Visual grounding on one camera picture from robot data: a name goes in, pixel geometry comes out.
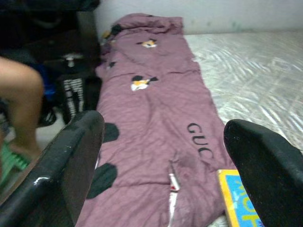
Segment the white wall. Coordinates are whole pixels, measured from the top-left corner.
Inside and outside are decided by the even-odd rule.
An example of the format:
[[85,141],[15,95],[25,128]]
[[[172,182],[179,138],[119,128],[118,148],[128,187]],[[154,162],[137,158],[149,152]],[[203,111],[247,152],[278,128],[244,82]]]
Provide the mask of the white wall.
[[103,0],[98,35],[130,13],[183,17],[186,34],[303,28],[303,0]]

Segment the white mattress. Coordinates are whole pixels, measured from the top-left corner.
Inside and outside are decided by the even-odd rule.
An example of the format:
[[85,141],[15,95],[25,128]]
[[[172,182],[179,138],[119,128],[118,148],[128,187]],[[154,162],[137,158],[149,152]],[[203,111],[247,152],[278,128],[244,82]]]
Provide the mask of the white mattress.
[[303,149],[303,31],[185,37],[224,123],[261,124]]

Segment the purple blanket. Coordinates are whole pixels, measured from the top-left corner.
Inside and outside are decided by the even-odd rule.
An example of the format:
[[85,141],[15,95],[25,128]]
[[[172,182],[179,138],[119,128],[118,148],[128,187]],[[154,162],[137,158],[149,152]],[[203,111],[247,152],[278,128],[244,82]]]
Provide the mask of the purple blanket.
[[120,131],[99,165],[117,166],[118,176],[86,200],[76,226],[204,227],[224,209],[217,170],[234,166],[182,19],[132,14],[117,24],[97,73],[98,111]]

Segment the green slipper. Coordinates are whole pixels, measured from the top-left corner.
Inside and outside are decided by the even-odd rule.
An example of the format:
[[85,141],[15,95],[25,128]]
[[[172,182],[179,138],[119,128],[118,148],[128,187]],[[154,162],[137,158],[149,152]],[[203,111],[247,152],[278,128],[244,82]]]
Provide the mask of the green slipper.
[[1,163],[2,176],[0,179],[0,186],[6,182],[9,173],[14,167],[22,171],[29,165],[30,161],[19,154],[13,153],[9,149],[9,144],[7,142],[4,142],[1,150]]

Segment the book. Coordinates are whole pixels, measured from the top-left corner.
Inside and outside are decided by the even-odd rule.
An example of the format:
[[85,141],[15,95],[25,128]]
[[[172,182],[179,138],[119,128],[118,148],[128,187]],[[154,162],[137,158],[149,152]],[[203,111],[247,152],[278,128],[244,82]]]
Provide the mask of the book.
[[225,213],[231,227],[264,227],[242,184],[237,170],[219,170]]

